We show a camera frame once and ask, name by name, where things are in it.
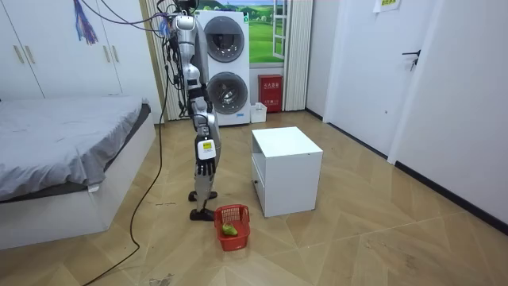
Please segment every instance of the green fruit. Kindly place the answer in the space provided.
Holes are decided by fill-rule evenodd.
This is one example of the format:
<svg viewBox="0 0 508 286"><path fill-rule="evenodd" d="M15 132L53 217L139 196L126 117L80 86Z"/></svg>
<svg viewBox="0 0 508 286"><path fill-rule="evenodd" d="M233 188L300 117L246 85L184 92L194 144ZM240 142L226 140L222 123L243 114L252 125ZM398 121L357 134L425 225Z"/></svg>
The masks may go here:
<svg viewBox="0 0 508 286"><path fill-rule="evenodd" d="M231 235L231 236L237 236L238 235L237 229L235 229L233 224L231 224L229 222L227 222L227 223L222 225L222 233L225 234L225 235Z"/></svg>

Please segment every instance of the humanoid robot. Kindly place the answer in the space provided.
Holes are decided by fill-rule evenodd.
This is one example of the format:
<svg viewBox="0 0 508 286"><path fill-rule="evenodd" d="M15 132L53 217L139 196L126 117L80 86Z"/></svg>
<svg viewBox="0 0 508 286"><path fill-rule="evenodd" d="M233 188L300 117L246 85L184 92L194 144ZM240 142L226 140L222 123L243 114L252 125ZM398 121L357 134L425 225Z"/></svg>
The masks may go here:
<svg viewBox="0 0 508 286"><path fill-rule="evenodd" d="M214 212L206 209L208 199L217 197L212 191L214 176L221 155L221 138L214 106L208 97L208 48L206 35L199 22L190 15L196 8L195 0L180 0L183 14L174 16L170 25L170 37L178 42L177 52L183 73L183 88L188 94L187 111L192 117L197 133L194 141L196 164L194 170L194 189L189 194L190 201L197 206L190 212L190 220L213 221Z"/></svg>

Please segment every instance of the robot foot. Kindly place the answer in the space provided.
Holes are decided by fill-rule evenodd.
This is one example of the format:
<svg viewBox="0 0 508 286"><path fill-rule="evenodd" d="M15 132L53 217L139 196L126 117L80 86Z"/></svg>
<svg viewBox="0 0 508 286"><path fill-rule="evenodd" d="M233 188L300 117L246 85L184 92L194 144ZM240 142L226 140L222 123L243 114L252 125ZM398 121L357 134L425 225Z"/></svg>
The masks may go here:
<svg viewBox="0 0 508 286"><path fill-rule="evenodd" d="M200 211L193 209L190 211L189 218L192 221L205 221L205 222L212 222L214 220L214 211L211 211L209 209L202 209Z"/></svg>
<svg viewBox="0 0 508 286"><path fill-rule="evenodd" d="M198 195L198 193L196 193L196 191L191 191L189 193L189 202L195 202L197 199L196 199L196 196ZM208 197L208 199L215 199L217 198L217 192L216 191L211 191L210 192L210 196Z"/></svg>

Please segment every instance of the wooden floor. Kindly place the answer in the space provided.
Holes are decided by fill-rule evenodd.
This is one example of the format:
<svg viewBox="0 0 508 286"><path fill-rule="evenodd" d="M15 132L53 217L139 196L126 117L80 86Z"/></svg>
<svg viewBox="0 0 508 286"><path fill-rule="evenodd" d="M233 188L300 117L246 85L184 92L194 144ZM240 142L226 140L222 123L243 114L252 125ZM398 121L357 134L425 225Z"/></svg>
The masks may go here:
<svg viewBox="0 0 508 286"><path fill-rule="evenodd" d="M508 237L306 112L221 128L209 208L251 211L248 247L223 253L211 222L191 222L194 130L163 131L164 168L137 213L140 251L94 285L508 285ZM265 219L251 183L251 129L297 126L324 150L315 211ZM104 233L0 252L0 285L81 285L134 249L133 208L158 168L145 159Z"/></svg>

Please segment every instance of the wardrobe handle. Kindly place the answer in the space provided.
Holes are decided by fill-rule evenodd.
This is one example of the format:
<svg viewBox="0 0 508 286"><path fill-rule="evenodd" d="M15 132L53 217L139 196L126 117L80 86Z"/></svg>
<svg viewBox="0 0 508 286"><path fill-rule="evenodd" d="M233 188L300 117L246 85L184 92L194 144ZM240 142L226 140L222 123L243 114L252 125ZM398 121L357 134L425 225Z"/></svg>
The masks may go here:
<svg viewBox="0 0 508 286"><path fill-rule="evenodd" d="M25 61L23 60L23 56L21 55L21 53L19 52L19 48L17 48L16 45L13 46L14 47L14 51L16 51L16 54L17 54L17 58L19 59L19 61L21 61L22 64L25 63Z"/></svg>
<svg viewBox="0 0 508 286"><path fill-rule="evenodd" d="M108 53L108 48L106 48L106 46L102 46L104 48L104 54L106 55L106 60L108 61L108 63L110 63L110 54Z"/></svg>
<svg viewBox="0 0 508 286"><path fill-rule="evenodd" d="M113 54L114 59L117 61L117 63L120 63L120 60L118 60L117 48L115 48L114 45L113 45Z"/></svg>
<svg viewBox="0 0 508 286"><path fill-rule="evenodd" d="M25 46L25 49L26 49L26 53L29 54L30 61L32 62L32 64L35 64L35 60L33 60L33 56L32 56L32 51L30 51L30 47Z"/></svg>

